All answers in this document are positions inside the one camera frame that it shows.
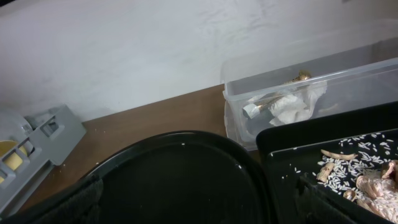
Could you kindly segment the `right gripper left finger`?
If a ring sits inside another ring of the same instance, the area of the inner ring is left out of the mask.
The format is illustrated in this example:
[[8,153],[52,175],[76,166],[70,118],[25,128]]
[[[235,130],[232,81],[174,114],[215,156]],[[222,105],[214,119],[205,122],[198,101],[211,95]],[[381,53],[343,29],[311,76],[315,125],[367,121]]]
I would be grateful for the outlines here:
[[100,222],[103,180],[91,175],[10,217],[1,224],[96,224]]

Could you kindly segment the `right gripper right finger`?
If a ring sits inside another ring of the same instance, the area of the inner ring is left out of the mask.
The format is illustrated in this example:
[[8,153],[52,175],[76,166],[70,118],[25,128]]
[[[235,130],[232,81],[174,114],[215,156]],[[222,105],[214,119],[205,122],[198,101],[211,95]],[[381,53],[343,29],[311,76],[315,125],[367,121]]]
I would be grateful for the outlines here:
[[295,203],[301,216],[318,223],[394,223],[395,181],[361,175],[353,188],[333,189],[301,176]]

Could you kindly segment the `food scraps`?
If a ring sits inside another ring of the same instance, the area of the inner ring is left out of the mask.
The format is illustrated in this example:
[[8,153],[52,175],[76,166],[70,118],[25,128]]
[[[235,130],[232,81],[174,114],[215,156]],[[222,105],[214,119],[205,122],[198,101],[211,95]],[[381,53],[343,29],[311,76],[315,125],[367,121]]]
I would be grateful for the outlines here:
[[273,154],[281,211],[292,217],[294,190],[301,175],[339,197],[348,195],[397,223],[397,184],[381,169],[397,159],[397,131],[336,141],[300,144]]

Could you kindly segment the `yellow bowl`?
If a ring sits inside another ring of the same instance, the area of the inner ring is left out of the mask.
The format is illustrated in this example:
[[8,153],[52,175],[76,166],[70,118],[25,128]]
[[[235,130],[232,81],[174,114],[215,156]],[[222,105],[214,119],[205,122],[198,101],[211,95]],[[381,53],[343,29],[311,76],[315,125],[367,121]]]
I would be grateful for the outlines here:
[[[9,150],[11,150],[16,145],[17,145],[16,141],[1,140],[1,156],[4,156]],[[16,152],[13,152],[10,156],[5,158],[4,163],[10,169],[15,171],[23,163],[23,160],[20,156],[17,155]]]

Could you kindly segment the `white napkin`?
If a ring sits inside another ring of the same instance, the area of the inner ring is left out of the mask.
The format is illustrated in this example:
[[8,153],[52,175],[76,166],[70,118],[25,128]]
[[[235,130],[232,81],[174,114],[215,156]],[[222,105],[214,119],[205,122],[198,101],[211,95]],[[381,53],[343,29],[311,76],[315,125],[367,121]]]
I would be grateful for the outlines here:
[[272,103],[258,116],[263,116],[273,126],[308,120],[313,115],[317,101],[326,91],[326,81],[278,91],[282,98]]

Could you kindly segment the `gold snack wrapper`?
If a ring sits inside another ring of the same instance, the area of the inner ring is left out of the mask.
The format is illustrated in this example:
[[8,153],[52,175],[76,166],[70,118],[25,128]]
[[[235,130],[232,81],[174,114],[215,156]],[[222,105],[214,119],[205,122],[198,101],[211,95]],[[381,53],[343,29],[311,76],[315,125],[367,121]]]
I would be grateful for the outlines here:
[[[295,77],[294,79],[284,82],[284,85],[294,83],[294,82],[300,82],[304,80],[310,79],[311,73],[308,70],[300,70],[298,73],[298,76]],[[261,100],[255,101],[253,103],[250,103],[242,108],[243,115],[247,119],[253,119],[256,116],[260,115],[261,112],[264,110],[268,109],[268,107],[272,104],[275,103],[277,100],[279,100],[281,97],[281,93],[273,93],[271,96],[267,97],[262,97]]]

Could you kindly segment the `grey plate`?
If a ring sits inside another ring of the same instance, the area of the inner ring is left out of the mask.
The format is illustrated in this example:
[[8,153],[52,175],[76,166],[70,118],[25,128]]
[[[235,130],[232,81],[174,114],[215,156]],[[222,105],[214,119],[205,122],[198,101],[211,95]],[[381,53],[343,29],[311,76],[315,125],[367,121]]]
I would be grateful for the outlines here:
[[18,113],[1,110],[1,140],[11,140],[17,143],[25,140],[33,131],[28,121]]

